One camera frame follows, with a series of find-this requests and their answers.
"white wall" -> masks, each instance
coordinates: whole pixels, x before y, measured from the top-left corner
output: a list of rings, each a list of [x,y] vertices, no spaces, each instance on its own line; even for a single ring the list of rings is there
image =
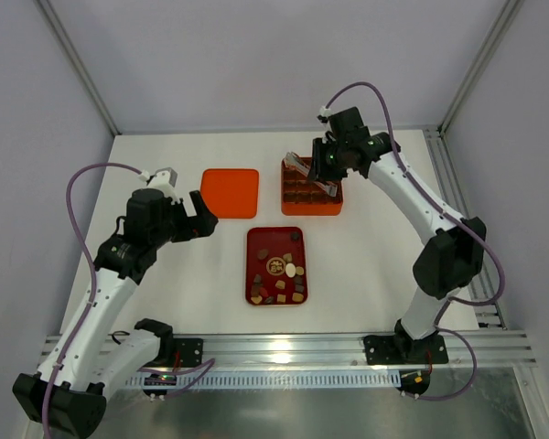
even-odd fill
[[[318,127],[319,107],[355,80],[380,87],[397,125],[437,124],[504,4],[51,2],[122,132]],[[382,121],[360,95],[344,102]]]
[[[57,332],[79,260],[67,180],[111,143],[33,2],[0,0],[0,439],[20,437],[11,387]],[[74,194],[84,229],[101,176]]]
[[[447,140],[549,384],[549,0],[524,3]]]

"white table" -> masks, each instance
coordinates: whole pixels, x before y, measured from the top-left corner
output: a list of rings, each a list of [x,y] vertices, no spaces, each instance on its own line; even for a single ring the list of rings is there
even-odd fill
[[[345,202],[337,217],[286,217],[281,213],[280,162],[287,151],[311,154],[321,133],[170,134],[116,137],[110,161],[153,172],[172,166],[178,193],[193,207],[203,171],[246,167],[260,172],[254,219],[222,219],[204,239],[168,244],[117,317],[114,330],[130,330],[149,317],[189,334],[391,331],[416,287],[412,267],[422,250],[413,227],[395,205],[360,175],[343,180]],[[397,131],[416,172],[439,193],[423,132]],[[106,170],[87,243],[95,254],[114,229],[133,190],[142,186],[122,169]],[[246,232],[259,226],[298,226],[307,252],[309,298],[299,306],[252,307],[244,300]],[[62,328],[89,282],[84,260],[76,273]],[[450,306],[442,326],[476,329],[471,307]]]

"table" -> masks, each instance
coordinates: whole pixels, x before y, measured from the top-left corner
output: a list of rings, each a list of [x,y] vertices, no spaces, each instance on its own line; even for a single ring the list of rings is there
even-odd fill
[[[422,250],[413,227],[395,205],[360,175],[343,180],[345,201],[337,217],[286,217],[281,213],[280,163],[287,151],[311,154],[321,132],[123,135],[110,161],[149,172],[171,166],[189,214],[190,190],[207,168],[260,172],[258,213],[222,219],[205,239],[169,244],[117,317],[113,330],[130,330],[145,317],[183,334],[333,333],[392,331],[414,293],[412,267]],[[421,178],[439,193],[421,130],[397,131],[396,140]],[[135,175],[108,168],[87,234],[96,253],[125,213]],[[246,232],[261,226],[298,226],[305,235],[309,299],[289,307],[252,307],[244,300]],[[80,262],[61,330],[85,294],[89,273]],[[463,291],[462,297],[468,298]],[[442,327],[477,329],[471,307],[453,304]]]

